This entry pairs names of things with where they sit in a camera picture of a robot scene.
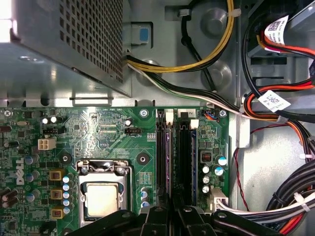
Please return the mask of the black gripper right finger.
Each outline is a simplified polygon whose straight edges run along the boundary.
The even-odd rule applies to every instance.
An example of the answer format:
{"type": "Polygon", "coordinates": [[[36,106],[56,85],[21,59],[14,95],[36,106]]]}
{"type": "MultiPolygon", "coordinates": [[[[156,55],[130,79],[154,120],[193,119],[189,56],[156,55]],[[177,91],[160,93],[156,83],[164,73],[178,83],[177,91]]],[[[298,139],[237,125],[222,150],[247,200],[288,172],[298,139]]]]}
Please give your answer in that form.
{"type": "Polygon", "coordinates": [[[200,208],[185,205],[181,194],[173,194],[175,222],[185,236],[281,236],[282,234],[225,210],[206,215],[200,208]]]}

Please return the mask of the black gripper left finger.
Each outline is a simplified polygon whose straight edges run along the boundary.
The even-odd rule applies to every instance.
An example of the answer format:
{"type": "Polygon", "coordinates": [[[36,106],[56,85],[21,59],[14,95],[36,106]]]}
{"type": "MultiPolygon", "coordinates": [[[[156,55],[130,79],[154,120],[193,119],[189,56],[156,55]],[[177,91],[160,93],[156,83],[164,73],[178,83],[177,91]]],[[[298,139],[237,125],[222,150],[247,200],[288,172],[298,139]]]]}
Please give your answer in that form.
{"type": "Polygon", "coordinates": [[[137,215],[119,210],[71,233],[69,236],[167,236],[169,196],[166,188],[157,190],[157,204],[146,206],[137,215]]]}

